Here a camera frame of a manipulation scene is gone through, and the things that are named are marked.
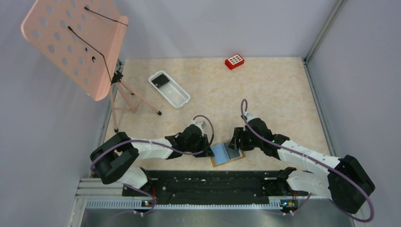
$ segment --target red box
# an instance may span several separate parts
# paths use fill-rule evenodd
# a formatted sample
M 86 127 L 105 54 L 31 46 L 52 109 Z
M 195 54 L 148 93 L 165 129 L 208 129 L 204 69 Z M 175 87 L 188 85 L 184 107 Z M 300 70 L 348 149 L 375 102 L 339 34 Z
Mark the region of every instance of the red box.
M 226 66 L 230 69 L 233 70 L 237 68 L 238 66 L 242 65 L 245 62 L 245 60 L 242 58 L 241 55 L 236 54 L 232 56 L 231 58 L 226 59 Z

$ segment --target beige table surface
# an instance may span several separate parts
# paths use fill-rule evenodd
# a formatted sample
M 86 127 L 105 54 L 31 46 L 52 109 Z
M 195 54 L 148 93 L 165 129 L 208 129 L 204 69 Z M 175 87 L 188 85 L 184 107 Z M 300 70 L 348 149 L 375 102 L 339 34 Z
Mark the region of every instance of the beige table surface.
M 136 113 L 117 110 L 120 131 L 130 137 L 157 139 L 182 132 L 197 114 L 208 116 L 216 135 L 213 144 L 231 140 L 234 127 L 243 127 L 240 103 L 249 102 L 248 112 L 264 120 L 273 133 L 290 137 L 295 142 L 329 154 L 322 126 L 301 58 L 246 58 L 245 63 L 229 70 L 224 58 L 127 60 L 123 80 L 153 102 L 163 113 L 157 115 L 142 103 Z M 191 99 L 175 109 L 152 85 L 148 78 L 159 70 L 169 74 Z M 134 103 L 139 99 L 132 96 Z M 126 107 L 122 96 L 115 98 L 116 107 Z M 211 130 L 205 129 L 209 138 Z M 110 119 L 106 140 L 114 135 Z M 246 157 L 213 167 L 209 157 L 146 159 L 135 166 L 158 170 L 279 170 L 291 163 L 276 160 L 258 148 L 245 152 Z

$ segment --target white plastic basket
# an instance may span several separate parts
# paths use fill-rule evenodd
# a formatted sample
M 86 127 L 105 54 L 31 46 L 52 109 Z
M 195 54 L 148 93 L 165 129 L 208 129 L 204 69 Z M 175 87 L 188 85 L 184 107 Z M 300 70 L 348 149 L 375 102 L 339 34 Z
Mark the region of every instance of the white plastic basket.
M 162 74 L 164 74 L 170 81 L 158 88 L 152 83 L 152 80 Z M 149 83 L 151 83 L 151 85 L 156 88 L 176 109 L 184 106 L 191 98 L 191 96 L 164 71 L 159 71 L 153 76 L 150 76 Z

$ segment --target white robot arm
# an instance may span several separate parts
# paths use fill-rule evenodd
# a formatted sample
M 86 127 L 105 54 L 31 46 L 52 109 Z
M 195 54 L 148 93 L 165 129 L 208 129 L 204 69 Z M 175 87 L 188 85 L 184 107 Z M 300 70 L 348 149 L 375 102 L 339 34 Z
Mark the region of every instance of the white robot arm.
M 279 174 L 279 178 L 286 182 L 291 190 L 324 196 L 352 214 L 366 201 L 365 196 L 328 168 L 344 174 L 368 196 L 375 190 L 375 185 L 354 157 L 333 157 L 302 147 L 287 136 L 272 134 L 260 118 L 249 113 L 244 116 L 246 126 L 235 128 L 229 147 L 242 151 L 260 148 L 267 156 L 302 166 L 303 170 L 288 167 Z M 271 143 L 263 141 L 256 134 Z
M 120 182 L 141 188 L 150 181 L 150 178 L 143 168 L 132 166 L 135 160 L 172 159 L 183 154 L 195 157 L 213 156 L 208 137 L 203 131 L 205 126 L 206 123 L 203 121 L 198 123 L 192 121 L 183 132 L 156 140 L 130 138 L 125 132 L 119 132 L 92 152 L 91 169 L 95 169 L 104 184 Z

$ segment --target gray wall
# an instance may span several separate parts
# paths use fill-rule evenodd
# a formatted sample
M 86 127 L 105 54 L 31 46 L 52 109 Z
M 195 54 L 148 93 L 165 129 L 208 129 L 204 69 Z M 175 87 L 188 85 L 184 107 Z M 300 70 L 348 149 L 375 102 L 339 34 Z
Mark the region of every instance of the gray wall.
M 338 153 L 376 184 L 375 226 L 401 212 L 401 1 L 348 1 L 311 62 Z
M 115 0 L 123 58 L 306 56 L 336 0 Z
M 66 226 L 89 173 L 107 100 L 95 102 L 32 47 L 21 23 L 34 1 L 0 3 L 0 223 Z

